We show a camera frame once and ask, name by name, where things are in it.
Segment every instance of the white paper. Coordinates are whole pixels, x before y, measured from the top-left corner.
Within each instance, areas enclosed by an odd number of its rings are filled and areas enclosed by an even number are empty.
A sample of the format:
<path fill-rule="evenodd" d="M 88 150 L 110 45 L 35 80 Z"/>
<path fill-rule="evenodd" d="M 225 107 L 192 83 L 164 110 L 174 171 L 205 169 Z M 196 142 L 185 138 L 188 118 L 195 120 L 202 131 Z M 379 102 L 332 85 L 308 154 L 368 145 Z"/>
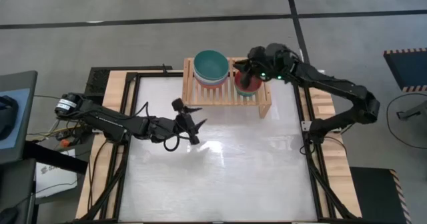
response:
<path fill-rule="evenodd" d="M 62 154 L 74 157 L 75 150 L 72 149 L 69 151 L 63 151 Z M 59 193 L 61 191 L 69 190 L 77 186 L 77 174 L 72 171 L 66 171 L 58 167 L 37 163 L 35 168 L 35 174 L 36 198 L 48 197 L 50 195 Z"/>

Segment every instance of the bowl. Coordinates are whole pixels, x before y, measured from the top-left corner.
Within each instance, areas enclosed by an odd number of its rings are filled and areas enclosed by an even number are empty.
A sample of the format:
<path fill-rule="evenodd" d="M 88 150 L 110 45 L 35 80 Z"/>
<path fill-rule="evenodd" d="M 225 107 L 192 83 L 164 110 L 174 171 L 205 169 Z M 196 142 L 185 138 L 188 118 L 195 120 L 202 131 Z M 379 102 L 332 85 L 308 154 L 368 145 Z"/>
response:
<path fill-rule="evenodd" d="M 215 81 L 211 81 L 211 80 L 207 80 L 204 79 L 203 77 L 200 77 L 199 74 L 197 74 L 196 72 L 194 73 L 194 77 L 200 82 L 203 83 L 204 85 L 217 85 L 218 83 L 222 82 L 223 80 L 227 79 L 228 75 L 226 75 L 224 78 L 219 79 L 219 80 L 215 80 Z"/>
<path fill-rule="evenodd" d="M 206 81 L 221 81 L 229 68 L 227 58 L 217 51 L 202 51 L 194 58 L 194 73 Z"/>
<path fill-rule="evenodd" d="M 256 93 L 256 91 L 261 87 L 261 84 L 262 84 L 261 79 L 258 79 L 253 76 L 251 77 L 251 82 L 249 84 L 249 87 L 243 88 L 242 84 L 240 83 L 241 79 L 242 79 L 242 73 L 238 71 L 234 76 L 234 87 L 236 87 L 236 91 L 238 92 L 238 94 L 244 97 L 253 96 Z"/>
<path fill-rule="evenodd" d="M 222 86 L 222 84 L 224 84 L 226 81 L 227 81 L 227 79 L 225 78 L 224 80 L 222 80 L 222 81 L 220 81 L 220 82 L 218 82 L 218 83 L 215 83 L 215 84 L 209 84 L 209 85 L 206 85 L 205 83 L 203 83 L 203 81 L 200 81 L 199 79 L 197 79 L 196 78 L 196 81 L 202 86 L 202 87 L 205 87 L 205 88 L 207 88 L 207 89 L 217 89 L 217 88 L 220 88 L 221 86 Z"/>

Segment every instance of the teal bowl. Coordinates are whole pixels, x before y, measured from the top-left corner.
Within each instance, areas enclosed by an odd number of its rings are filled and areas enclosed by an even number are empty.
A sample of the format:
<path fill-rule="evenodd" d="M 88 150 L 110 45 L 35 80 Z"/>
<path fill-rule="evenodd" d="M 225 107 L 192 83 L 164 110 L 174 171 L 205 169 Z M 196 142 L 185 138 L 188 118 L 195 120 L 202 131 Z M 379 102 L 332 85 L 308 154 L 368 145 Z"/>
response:
<path fill-rule="evenodd" d="M 195 56 L 194 71 L 203 79 L 220 81 L 228 75 L 229 65 L 221 53 L 207 50 Z"/>

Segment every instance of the black cable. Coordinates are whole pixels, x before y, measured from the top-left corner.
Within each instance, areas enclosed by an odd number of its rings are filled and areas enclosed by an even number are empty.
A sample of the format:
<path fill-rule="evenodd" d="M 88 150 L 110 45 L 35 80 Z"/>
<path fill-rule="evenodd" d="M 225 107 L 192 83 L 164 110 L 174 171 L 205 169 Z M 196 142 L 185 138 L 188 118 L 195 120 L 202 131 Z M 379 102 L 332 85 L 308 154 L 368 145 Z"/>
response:
<path fill-rule="evenodd" d="M 20 201 L 19 201 L 16 205 L 14 205 L 13 207 L 17 207 L 19 204 L 21 204 L 22 202 L 24 202 L 24 201 L 25 201 L 25 200 L 27 200 L 28 198 L 32 197 L 33 195 L 35 195 L 35 194 L 37 194 L 37 193 L 40 193 L 40 192 L 42 192 L 42 191 L 44 191 L 44 190 L 47 190 L 47 189 L 49 189 L 49 188 L 52 188 L 52 187 L 58 187 L 58 186 L 61 186 L 61 185 L 73 185 L 74 183 L 78 182 L 82 177 L 84 177 L 84 175 L 82 175 L 82 176 L 80 176 L 79 178 L 77 178 L 77 180 L 75 180 L 73 183 L 62 183 L 62 184 L 56 184 L 56 185 L 53 185 L 53 186 L 50 186 L 50 187 L 46 187 L 46 188 L 44 188 L 44 189 L 42 189 L 42 190 L 40 190 L 40 191 L 34 192 L 34 193 L 32 193 L 32 194 L 28 195 L 28 197 L 26 197 L 26 198 L 24 198 L 24 199 L 20 200 Z"/>
<path fill-rule="evenodd" d="M 135 113 L 129 117 L 124 117 L 124 118 L 114 117 L 114 118 L 119 119 L 119 120 L 128 120 L 128 119 L 131 119 L 131 118 L 138 116 L 138 114 L 140 114 L 142 112 L 142 110 L 144 110 L 144 108 L 145 108 L 145 113 L 147 114 L 147 117 L 149 117 L 149 115 L 148 115 L 148 101 L 147 101 L 147 102 L 145 102 L 145 104 L 141 107 L 141 109 L 137 113 Z"/>
<path fill-rule="evenodd" d="M 301 155 L 307 155 L 307 153 L 303 153 L 302 149 L 306 147 L 306 144 L 303 144 L 302 147 L 300 147 L 300 153 Z M 316 150 L 316 147 L 313 145 L 313 149 L 310 151 L 310 155 L 313 155 L 314 151 Z"/>
<path fill-rule="evenodd" d="M 349 126 L 347 126 L 344 130 L 342 130 L 341 131 L 341 135 L 344 134 L 346 131 L 348 131 L 348 129 L 352 128 L 353 125 L 354 125 L 354 123 L 351 124 L 351 125 L 349 125 Z"/>
<path fill-rule="evenodd" d="M 417 146 L 411 145 L 411 144 L 409 144 L 409 143 L 407 143 L 407 142 L 403 141 L 401 138 L 399 138 L 396 134 L 394 134 L 394 133 L 393 133 L 392 128 L 390 127 L 390 122 L 389 122 L 389 119 L 388 119 L 388 114 L 389 114 L 389 113 L 388 113 L 388 110 L 389 110 L 389 108 L 390 108 L 391 104 L 392 104 L 393 102 L 395 102 L 395 100 L 400 99 L 400 98 L 405 97 L 405 96 L 409 96 L 409 95 L 421 95 L 421 96 L 425 96 L 425 97 L 427 97 L 427 95 L 426 95 L 426 94 L 421 94 L 421 93 L 409 93 L 409 94 L 405 94 L 405 95 L 400 95 L 400 96 L 396 97 L 395 99 L 391 100 L 391 101 L 388 103 L 388 105 L 387 105 L 387 111 L 386 111 L 387 127 L 388 127 L 389 132 L 393 135 L 393 137 L 394 137 L 394 138 L 396 138 L 396 139 L 397 139 L 398 141 L 400 141 L 401 143 L 403 143 L 403 144 L 405 144 L 405 145 L 407 145 L 407 146 L 409 146 L 409 147 L 413 147 L 413 148 L 417 148 L 417 149 L 427 149 L 427 147 L 417 147 Z"/>
<path fill-rule="evenodd" d="M 105 144 L 107 144 L 107 140 L 104 141 L 104 143 L 102 144 L 102 146 L 99 148 L 98 152 L 96 153 L 95 161 L 93 162 L 93 173 L 92 173 L 92 177 L 93 178 L 90 177 L 91 169 L 89 168 L 89 198 L 87 199 L 87 209 L 88 210 L 90 209 L 90 207 L 92 207 L 92 200 L 93 200 L 93 197 L 92 197 L 92 185 L 93 185 L 93 180 L 95 179 L 96 163 L 97 163 L 99 154 L 101 153 L 101 150 L 103 149 L 103 147 L 105 146 Z"/>
<path fill-rule="evenodd" d="M 74 125 L 73 129 L 70 131 L 70 136 L 74 137 L 74 138 L 81 138 L 81 137 L 77 137 L 77 135 L 75 134 L 75 129 L 77 128 L 77 126 L 80 124 L 80 120 Z"/>
<path fill-rule="evenodd" d="M 334 138 L 334 137 L 328 137 L 328 136 L 326 136 L 325 138 L 329 138 L 329 139 L 332 139 L 332 140 L 338 142 L 344 148 L 344 150 L 346 151 L 346 155 L 347 155 L 347 148 L 344 145 L 344 143 L 342 143 L 340 140 L 338 140 L 337 138 Z"/>
<path fill-rule="evenodd" d="M 169 149 L 166 146 L 166 141 L 163 142 L 163 147 L 165 147 L 166 151 L 169 151 L 169 152 L 175 151 L 178 148 L 178 146 L 179 146 L 179 137 L 177 137 L 175 147 L 173 147 L 172 149 Z"/>
<path fill-rule="evenodd" d="M 47 96 L 47 95 L 34 95 L 34 97 L 44 97 L 44 98 L 51 98 L 51 99 L 61 100 L 61 98 L 59 98 L 59 97 Z"/>

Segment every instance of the black floor stripe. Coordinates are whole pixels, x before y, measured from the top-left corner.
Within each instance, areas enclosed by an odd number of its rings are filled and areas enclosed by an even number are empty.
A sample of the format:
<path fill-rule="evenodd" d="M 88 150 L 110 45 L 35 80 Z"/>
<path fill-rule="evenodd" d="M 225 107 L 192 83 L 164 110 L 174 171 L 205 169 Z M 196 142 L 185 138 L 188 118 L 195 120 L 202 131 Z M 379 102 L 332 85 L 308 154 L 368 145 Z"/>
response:
<path fill-rule="evenodd" d="M 164 23 L 197 23 L 211 21 L 255 21 L 255 20 L 276 20 L 289 19 L 290 14 L 271 15 L 236 15 L 217 17 L 182 17 L 165 19 L 138 19 L 121 21 L 100 21 L 100 22 L 74 22 L 74 23 L 41 23 L 41 24 L 10 24 L 0 25 L 0 29 L 39 29 L 39 28 L 61 28 L 61 27 L 102 27 L 112 25 L 145 25 Z"/>
<path fill-rule="evenodd" d="M 308 13 L 298 14 L 300 19 L 308 18 L 335 18 L 335 17 L 383 17 L 394 15 L 425 15 L 427 10 L 411 10 L 411 11 L 362 11 L 349 13 Z"/>
<path fill-rule="evenodd" d="M 300 20 L 299 20 L 300 16 L 298 15 L 298 12 L 296 9 L 295 0 L 288 0 L 288 2 L 289 2 L 290 10 L 291 10 L 292 21 L 294 22 L 294 29 L 295 29 L 296 37 L 298 40 L 298 45 L 300 46 L 300 49 L 302 51 L 304 62 L 310 63 L 310 60 L 308 57 L 306 41 L 304 40 L 304 35 L 302 33 L 302 28 L 301 28 L 301 24 L 300 24 Z M 310 97 L 310 91 L 308 90 L 307 87 L 304 88 L 304 94 L 306 96 L 308 113 L 310 114 L 310 119 L 312 120 L 315 118 L 314 117 L 314 110 L 313 110 L 312 101 L 311 101 L 311 97 Z M 319 145 L 316 145 L 315 148 L 317 149 L 317 153 L 318 153 L 318 163 L 319 163 L 320 172 L 324 178 L 324 181 L 327 184 L 329 184 L 328 172 L 327 172 L 325 162 L 323 159 L 322 147 L 319 144 Z M 326 204 L 328 206 L 329 217 L 336 218 L 334 205 L 332 204 L 331 199 L 327 195 L 326 195 Z"/>
<path fill-rule="evenodd" d="M 136 20 L 100 21 L 100 22 L 82 21 L 82 22 L 72 22 L 72 23 L 6 24 L 6 25 L 0 25 L 0 29 L 10 30 L 10 29 L 40 29 L 40 28 L 62 28 L 62 27 L 104 27 L 104 26 L 115 26 L 115 25 L 197 23 L 197 22 L 213 22 L 213 21 L 256 21 L 256 20 L 316 19 L 316 18 L 337 18 L 337 17 L 383 17 L 383 16 L 397 16 L 397 15 L 427 14 L 427 10 L 296 14 L 295 6 L 290 7 L 290 9 L 291 9 L 291 14 L 234 15 L 234 16 L 216 16 L 216 17 L 178 17 L 178 18 L 164 18 L 164 19 L 136 19 Z"/>

